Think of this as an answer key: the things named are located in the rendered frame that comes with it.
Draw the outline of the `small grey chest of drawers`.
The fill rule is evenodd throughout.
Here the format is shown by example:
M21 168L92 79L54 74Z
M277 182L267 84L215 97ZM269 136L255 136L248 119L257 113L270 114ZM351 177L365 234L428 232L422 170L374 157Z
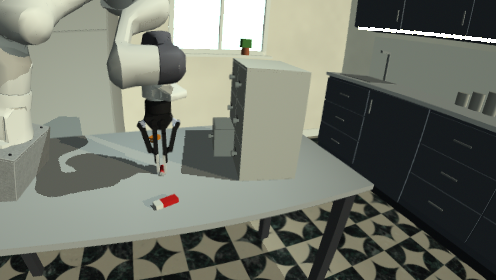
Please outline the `small grey chest of drawers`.
M284 67L239 63L247 70L244 107L231 85L244 110L239 181L295 179L312 72L281 61L234 59Z

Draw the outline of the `grey drawer front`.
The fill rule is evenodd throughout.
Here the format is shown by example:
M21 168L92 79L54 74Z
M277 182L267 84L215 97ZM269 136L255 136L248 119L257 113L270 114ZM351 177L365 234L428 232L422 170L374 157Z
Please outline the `grey drawer front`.
M239 65L238 82L235 82L235 88L237 88L237 97L243 107L245 102L246 75L247 70Z
M235 61L233 61L235 62ZM236 62L235 62L236 63ZM238 65L234 63L234 68L233 68L233 73L230 74L229 79L232 79L232 89L234 90L235 94L237 95L237 88L234 87L235 82L238 82ZM233 76L235 75L235 76Z
M237 132L241 144L242 144L243 115L244 115L244 110L237 99L236 118L233 118L233 124L235 124L235 130Z
M231 118L213 117L214 123L214 157L231 156L234 148L234 126Z
M235 118L236 114L236 96L233 95L233 91L231 90L231 105L228 105L228 110L230 110L230 116L233 122L233 118Z
M239 143L237 134L235 132L235 137L234 137L234 151L231 151L231 156L234 158L235 166L237 169L237 173L239 176L240 173L240 158L241 158L241 145Z

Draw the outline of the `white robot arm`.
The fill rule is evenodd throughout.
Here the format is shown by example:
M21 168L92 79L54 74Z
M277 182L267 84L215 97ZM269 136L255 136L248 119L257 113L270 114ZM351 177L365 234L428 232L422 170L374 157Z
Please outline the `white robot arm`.
M34 136L30 90L33 63L28 45L46 42L60 19L90 1L0 0L0 149L25 143ZM121 89L142 86L142 97L149 101L186 98L187 91L176 84L186 73L185 53L173 45L169 32L150 31L166 22L169 1L100 3L119 16L107 61L109 80ZM142 45L131 44L133 35L145 31L149 32L143 34Z

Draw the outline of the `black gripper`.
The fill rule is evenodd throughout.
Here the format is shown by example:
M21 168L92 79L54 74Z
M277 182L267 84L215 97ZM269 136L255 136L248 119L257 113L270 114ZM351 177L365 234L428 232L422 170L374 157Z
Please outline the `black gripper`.
M166 128L172 121L172 135L169 143L169 147L166 144ZM151 146L147 131L146 124L152 129L153 134L153 148ZM180 120L173 118L171 114L171 102L166 101L149 101L145 99L145 116L142 121L138 121L137 127L141 131L143 140L145 142L148 153L154 154L155 164L157 164L157 174L160 174L160 162L159 162L159 151L158 151L158 140L157 140L157 130L161 130L162 134L162 148L163 148L163 165L164 174L167 174L168 162L167 153L173 151L173 146L175 142L176 132L180 126ZM150 147L149 147L150 145ZM166 166L166 168L165 168Z

